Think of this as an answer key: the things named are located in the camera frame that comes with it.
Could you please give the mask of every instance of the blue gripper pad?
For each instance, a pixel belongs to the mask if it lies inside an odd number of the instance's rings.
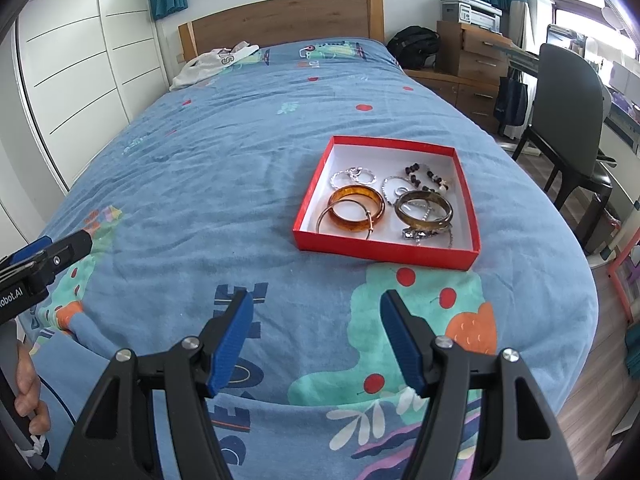
[[[11,256],[11,260],[9,261],[10,265],[15,265],[27,258],[31,258],[35,253],[46,249],[49,247],[53,241],[48,236],[43,236],[42,238],[38,238],[36,241],[27,245],[26,247],[21,248],[19,251],[16,251]]]
[[[422,374],[422,355],[409,334],[389,291],[380,297],[380,319],[407,386],[420,393],[426,386]]]
[[[207,386],[212,396],[217,395],[231,379],[253,318],[254,298],[251,294],[246,293],[222,336],[216,353],[211,356],[211,375]]]

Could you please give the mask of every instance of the thin gold bangle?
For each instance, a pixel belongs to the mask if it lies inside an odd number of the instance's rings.
[[[324,211],[322,211],[320,213],[320,216],[318,217],[318,222],[316,222],[316,233],[320,232],[320,224],[322,223],[322,219],[324,218],[324,215],[326,215],[329,211],[331,211],[334,208],[334,206],[336,204],[339,204],[340,202],[353,202],[354,204],[358,204],[361,208],[364,209],[364,212],[367,215],[367,220],[369,221],[369,232],[367,233],[367,237],[365,238],[365,240],[369,240],[369,237],[371,236],[371,233],[373,232],[373,220],[371,218],[371,212],[366,207],[364,207],[363,204],[361,204],[360,202],[358,202],[357,200],[354,200],[352,198],[341,198],[341,199],[336,200],[335,202],[329,204],[324,209]]]
[[[445,214],[441,218],[428,221],[409,216],[407,213],[402,211],[401,207],[403,204],[406,204],[411,200],[424,200],[425,202],[437,204],[444,210]],[[398,218],[409,227],[425,232],[443,231],[444,229],[449,228],[451,221],[453,220],[453,208],[451,207],[451,204],[445,198],[433,191],[407,191],[396,201],[394,210],[396,211]]]
[[[371,215],[370,222],[367,222],[367,219],[348,220],[338,215],[338,213],[336,213],[334,209],[329,209],[328,213],[331,220],[337,226],[340,226],[343,229],[346,229],[347,231],[354,231],[354,232],[364,231],[365,229],[370,227],[369,223],[372,225],[375,225],[382,218],[382,215],[385,213],[385,199],[382,198],[382,195],[380,195],[380,193],[378,193],[375,189],[369,186],[364,186],[363,184],[350,184],[349,186],[344,186],[334,191],[332,195],[329,197],[329,201],[327,205],[336,203],[338,199],[345,198],[347,196],[353,196],[353,195],[365,196],[366,198],[373,200],[373,202],[378,207],[375,213],[370,214]]]

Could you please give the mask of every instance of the black bag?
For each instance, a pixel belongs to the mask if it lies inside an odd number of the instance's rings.
[[[439,51],[440,35],[428,28],[412,25],[398,32],[387,43],[386,49],[402,68],[420,70],[427,58]]]
[[[507,126],[522,126],[524,124],[527,107],[529,106],[529,91],[527,85],[510,79],[500,78],[500,89],[495,101],[494,117],[500,124]]]

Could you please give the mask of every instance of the gray chair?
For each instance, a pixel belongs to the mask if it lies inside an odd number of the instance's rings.
[[[545,193],[551,188],[558,171],[562,184],[554,201],[556,209],[577,187],[601,196],[600,208],[588,222],[585,246],[598,224],[611,195],[611,180],[597,161],[602,131],[603,92],[600,77],[583,58],[570,50],[545,43],[540,47],[538,87],[533,103],[531,126],[523,133],[513,153],[513,160],[530,141],[554,165]]]

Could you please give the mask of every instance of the chair leg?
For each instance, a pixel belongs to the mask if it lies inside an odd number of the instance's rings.
[[[518,143],[516,150],[513,152],[513,155],[511,155],[511,158],[513,160],[518,160],[518,157],[520,156],[524,145],[527,143],[527,140],[529,140],[529,135],[527,134],[527,131],[524,130],[522,133],[522,137],[520,137],[520,142]]]
[[[569,171],[565,171],[562,174],[562,184],[560,185],[560,191],[558,192],[558,196],[554,200],[554,206],[556,209],[560,211],[562,205],[569,198],[571,192],[580,185],[580,176],[577,173],[571,173]]]
[[[585,248],[589,238],[593,235],[593,232],[596,230],[598,226],[598,222],[600,221],[600,217],[604,213],[604,208],[607,206],[607,202],[609,201],[609,196],[611,195],[611,190],[607,193],[603,193],[600,195],[600,207],[598,208],[597,213],[591,219],[591,223],[587,228],[587,231],[584,234],[582,240],[578,240],[580,242],[580,247]]]
[[[558,167],[554,166],[554,169],[551,172],[551,176],[549,176],[549,180],[546,181],[545,193],[548,192],[551,189],[551,185],[553,184],[554,180],[556,179],[556,176],[558,176]]]

